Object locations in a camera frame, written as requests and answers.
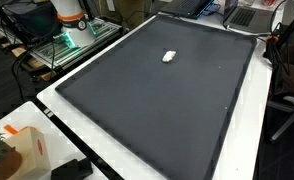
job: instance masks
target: black cable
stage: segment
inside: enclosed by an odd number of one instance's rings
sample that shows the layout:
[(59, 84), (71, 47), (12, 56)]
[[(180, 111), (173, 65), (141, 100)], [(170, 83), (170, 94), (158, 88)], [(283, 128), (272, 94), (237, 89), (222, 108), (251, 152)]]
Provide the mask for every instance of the black cable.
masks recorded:
[(272, 35), (273, 35), (273, 29), (272, 29), (273, 28), (273, 20), (275, 19), (276, 12), (277, 12), (278, 8), (286, 1), (287, 0), (283, 0), (282, 2), (280, 2), (271, 15), (269, 28), (270, 28), (270, 34), (272, 34)]
[(93, 16), (91, 8), (88, 5), (88, 1), (87, 0), (83, 0), (83, 1), (78, 0), (78, 2), (80, 4), (81, 8), (85, 9), (85, 11), (87, 13), (87, 18), (89, 19), (89, 21), (94, 20), (95, 17)]
[(18, 57), (15, 59), (14, 63), (12, 64), (12, 66), (11, 66), (11, 73), (13, 74), (13, 76), (14, 76), (14, 78), (15, 78), (15, 80), (16, 80), (16, 83), (17, 83), (17, 85), (18, 85), (19, 95), (20, 95), (20, 98), (21, 98), (21, 100), (22, 100), (23, 102), (25, 102), (25, 99), (24, 99), (24, 96), (23, 96), (22, 86), (21, 86), (21, 84), (20, 84), (19, 78), (17, 77), (17, 75), (16, 75), (16, 73), (15, 73), (15, 64), (16, 64), (20, 59), (22, 59), (22, 60), (25, 59), (26, 56), (27, 56), (28, 53), (29, 53), (29, 50), (25, 51), (24, 53), (25, 53), (24, 55), (21, 54), (20, 56), (18, 56)]
[(278, 63), (275, 62), (275, 53), (272, 50), (272, 44), (275, 43), (274, 41), (275, 41), (274, 39), (270, 39), (266, 43), (266, 54), (267, 54), (267, 57), (268, 57), (269, 61), (271, 62), (272, 69), (273, 69), (273, 74), (272, 74), (272, 82), (273, 83), (271, 84), (271, 89), (272, 89), (271, 97), (273, 97), (276, 94), (277, 76), (276, 76), (275, 72), (277, 72), (277, 70), (278, 70)]
[(99, 15), (99, 16), (101, 16), (101, 14), (100, 14), (100, 11), (99, 11), (99, 10), (98, 10), (98, 8), (97, 8), (97, 5), (96, 5), (96, 2), (95, 2), (95, 0), (91, 0), (91, 2), (93, 2), (93, 3), (94, 3), (95, 9), (96, 9), (96, 11), (97, 11), (98, 15)]
[(51, 78), (53, 77), (53, 73), (54, 73), (54, 62), (55, 62), (55, 54), (56, 54), (56, 50), (55, 50), (55, 44), (52, 41), (51, 45), (53, 46), (53, 56), (52, 56), (52, 61), (51, 61), (51, 68), (50, 68), (50, 77), (49, 77), (49, 82), (51, 82)]
[(15, 36), (13, 44), (16, 44), (17, 37)]
[(15, 78), (15, 81), (16, 81), (17, 86), (18, 86), (18, 89), (19, 89), (19, 95), (20, 95), (20, 98), (21, 98), (21, 100), (22, 100), (23, 102), (25, 102), (25, 99), (24, 99), (23, 91), (22, 91), (22, 90), (25, 90), (25, 91), (28, 91), (28, 92), (33, 92), (33, 91), (28, 90), (27, 88), (25, 88), (25, 87), (21, 84), (20, 79), (19, 79), (19, 68), (20, 68), (21, 64), (23, 63), (23, 61), (25, 60), (25, 58), (28, 57), (29, 53), (30, 53), (33, 49), (37, 48), (38, 46), (40, 46), (40, 45), (42, 45), (42, 44), (43, 44), (43, 42), (42, 42), (42, 43), (39, 43), (39, 44), (37, 44), (37, 45), (35, 45), (34, 47), (28, 48), (25, 52), (23, 52), (20, 56), (18, 56), (18, 57), (15, 59), (14, 63), (13, 63), (12, 66), (11, 66), (11, 73), (12, 73), (12, 75), (13, 75), (14, 78)]
[[(271, 35), (272, 36), (279, 36), (279, 34), (281, 34), (281, 32), (282, 32), (282, 26), (281, 26), (281, 23), (278, 23), (277, 25), (276, 25), (276, 27), (275, 27), (275, 29), (274, 30), (272, 30), (272, 20), (274, 19), (274, 17), (275, 17), (275, 14), (276, 14), (276, 11), (277, 11), (277, 9), (280, 7), (280, 5), (281, 4), (283, 4), (284, 2), (285, 2), (286, 0), (284, 0), (284, 1), (282, 1), (281, 3), (279, 3), (278, 4), (278, 6), (275, 8), (275, 10), (274, 10), (274, 12), (273, 12), (273, 14), (272, 14), (272, 18), (270, 19), (270, 31), (271, 31)], [(273, 40), (271, 40), (271, 41), (268, 41), (268, 42), (266, 42), (266, 47), (269, 47), (268, 49), (269, 49), (269, 54), (268, 54), (268, 58), (269, 58), (269, 60), (270, 60), (270, 62), (273, 64), (273, 72), (274, 73), (278, 73), (278, 74), (280, 74), (280, 72), (278, 72), (278, 71), (281, 71), (282, 69), (284, 69), (284, 71), (285, 71), (285, 73), (289, 76), (290, 75), (290, 66), (289, 66), (289, 52), (288, 52), (288, 41), (289, 41), (289, 39), (290, 39), (290, 36), (288, 37), (288, 39), (287, 39), (287, 41), (286, 41), (286, 49), (287, 49), (287, 68), (285, 67), (285, 65), (284, 65), (284, 62), (282, 61), (282, 57), (281, 57), (281, 55), (280, 55), (280, 53), (279, 53), (279, 50), (278, 50), (278, 48), (277, 48), (277, 46), (276, 46), (276, 41), (275, 41), (275, 39), (273, 38)]]
[[(233, 30), (231, 30), (231, 29), (229, 29), (229, 28), (226, 28), (226, 30), (227, 30), (227, 31), (230, 31), (230, 32), (237, 33), (236, 31), (233, 31)], [(262, 38), (260, 38), (260, 37), (258, 37), (258, 36), (256, 36), (256, 35), (245, 35), (245, 34), (243, 34), (243, 35), (244, 35), (244, 36), (251, 36), (251, 37), (254, 37), (254, 38), (258, 39), (258, 40), (261, 40), (261, 41), (263, 41), (263, 42), (266, 42), (264, 39), (262, 39)]]
[(3, 19), (0, 19), (0, 27), (3, 29), (5, 37), (7, 38), (8, 42), (11, 44), (11, 42), (10, 42), (10, 40), (8, 38), (7, 32), (6, 32), (6, 30), (5, 30), (4, 26), (3, 26)]

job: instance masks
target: computer equipment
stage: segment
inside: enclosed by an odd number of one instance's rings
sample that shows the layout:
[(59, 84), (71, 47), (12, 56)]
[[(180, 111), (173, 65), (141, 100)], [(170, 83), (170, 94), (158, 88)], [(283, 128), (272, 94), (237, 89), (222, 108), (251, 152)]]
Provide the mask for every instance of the computer equipment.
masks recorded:
[(43, 37), (60, 33), (57, 11), (51, 2), (34, 4), (18, 0), (7, 3), (3, 9), (31, 44)]
[(160, 11), (177, 17), (197, 19), (213, 0), (174, 0)]
[(238, 0), (226, 0), (224, 27), (254, 34), (270, 32), (272, 11), (239, 6)]

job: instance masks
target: green light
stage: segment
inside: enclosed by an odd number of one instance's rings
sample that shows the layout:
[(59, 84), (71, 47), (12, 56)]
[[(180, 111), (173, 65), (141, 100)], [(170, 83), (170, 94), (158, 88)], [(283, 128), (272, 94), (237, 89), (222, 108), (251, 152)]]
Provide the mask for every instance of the green light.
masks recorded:
[(65, 42), (66, 42), (66, 44), (67, 44), (67, 46), (68, 46), (69, 48), (74, 48), (74, 47), (76, 47), (76, 45), (75, 45), (74, 41), (71, 39), (69, 33), (65, 33), (65, 34), (63, 35), (63, 37), (64, 37)]
[(97, 35), (97, 32), (95, 31), (95, 29), (93, 28), (93, 26), (90, 23), (88, 23), (88, 24), (89, 24), (89, 27), (90, 27), (91, 31), (93, 32), (93, 34), (94, 35)]

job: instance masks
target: white object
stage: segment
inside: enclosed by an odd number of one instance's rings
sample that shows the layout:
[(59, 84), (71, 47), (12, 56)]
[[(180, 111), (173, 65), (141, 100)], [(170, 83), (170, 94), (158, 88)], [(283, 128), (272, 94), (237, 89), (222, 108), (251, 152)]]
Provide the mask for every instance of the white object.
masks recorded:
[(106, 0), (109, 11), (115, 11), (114, 0)]
[(167, 51), (165, 56), (163, 57), (163, 62), (170, 62), (176, 55), (176, 51)]
[[(25, 126), (33, 126), (42, 132), (52, 169), (72, 159), (82, 160), (85, 158), (85, 155), (32, 102), (26, 102), (0, 120), (0, 132), (4, 133), (5, 138), (11, 136), (3, 129), (7, 124), (17, 130)], [(108, 180), (94, 164), (92, 164), (92, 168), (94, 173), (86, 179)], [(51, 173), (48, 172), (38, 180), (48, 180), (50, 175)]]
[(244, 0), (245, 6), (252, 6), (256, 0)]
[(4, 140), (22, 156), (20, 168), (9, 180), (39, 179), (51, 171), (44, 134), (26, 128)]
[[(223, 13), (224, 1), (220, 1), (220, 4), (222, 6), (220, 12)], [(282, 13), (283, 11), (277, 11), (274, 25), (282, 20)], [(143, 25), (147, 24), (152, 19), (153, 18), (149, 19)], [(219, 15), (204, 16), (198, 20), (181, 19), (224, 30), (222, 26), (222, 17)], [(131, 31), (66, 76), (56, 81), (39, 93), (37, 98), (47, 107), (50, 107), (56, 116), (67, 126), (72, 128), (78, 136), (82, 137), (83, 140), (124, 179), (160, 180), (166, 178), (118, 143), (106, 131), (91, 121), (86, 115), (81, 113), (55, 91), (55, 88), (60, 83), (106, 53), (132, 33), (139, 30), (140, 27)], [(219, 156), (213, 176), (214, 180), (253, 179), (272, 73), (271, 68), (268, 66), (268, 60), (262, 58), (264, 48), (264, 43), (258, 42), (252, 55)]]
[[(58, 14), (62, 17), (73, 17), (75, 15), (79, 15), (83, 12), (80, 7), (78, 0), (51, 0), (54, 4)], [(63, 33), (67, 33), (68, 36), (73, 41), (75, 47), (84, 47), (93, 42), (95, 42), (96, 37), (94, 35), (93, 30), (91, 29), (89, 23), (86, 20), (81, 20), (79, 25), (86, 23), (87, 27), (85, 29), (78, 29), (78, 28), (67, 28), (63, 26), (61, 31)]]

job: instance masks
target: black device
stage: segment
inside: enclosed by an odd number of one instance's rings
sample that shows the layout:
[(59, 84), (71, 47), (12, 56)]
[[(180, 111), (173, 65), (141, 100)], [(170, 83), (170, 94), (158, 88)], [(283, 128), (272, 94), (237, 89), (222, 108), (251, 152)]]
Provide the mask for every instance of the black device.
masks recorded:
[[(165, 177), (208, 180), (255, 47), (157, 16), (56, 90)], [(170, 63), (167, 51), (177, 52)]]
[(0, 1), (0, 31), (11, 40), (32, 46), (60, 33), (57, 11), (50, 1)]
[(160, 11), (177, 17), (197, 19), (213, 0), (173, 0)]
[(91, 162), (87, 158), (77, 161), (73, 159), (52, 170), (51, 180), (82, 180), (93, 174)]

